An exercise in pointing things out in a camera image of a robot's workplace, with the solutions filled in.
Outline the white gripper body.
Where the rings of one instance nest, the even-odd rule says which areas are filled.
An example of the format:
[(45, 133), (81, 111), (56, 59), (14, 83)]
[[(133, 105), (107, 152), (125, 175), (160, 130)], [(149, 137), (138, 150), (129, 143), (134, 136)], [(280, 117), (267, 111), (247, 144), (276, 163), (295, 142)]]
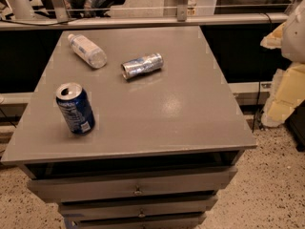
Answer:
[(305, 63), (305, 0), (289, 15), (282, 34), (282, 56)]

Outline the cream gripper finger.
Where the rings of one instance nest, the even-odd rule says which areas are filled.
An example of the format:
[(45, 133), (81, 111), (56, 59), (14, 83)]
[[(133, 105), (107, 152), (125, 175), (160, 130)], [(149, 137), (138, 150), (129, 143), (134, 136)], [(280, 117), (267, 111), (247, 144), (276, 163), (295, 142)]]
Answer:
[(260, 45), (266, 49), (280, 49), (282, 46), (283, 28), (285, 22), (276, 27), (267, 36), (264, 36), (260, 42)]
[(283, 71), (277, 69), (270, 96), (263, 108), (261, 122), (267, 127), (277, 127), (305, 100), (305, 65), (292, 63)]

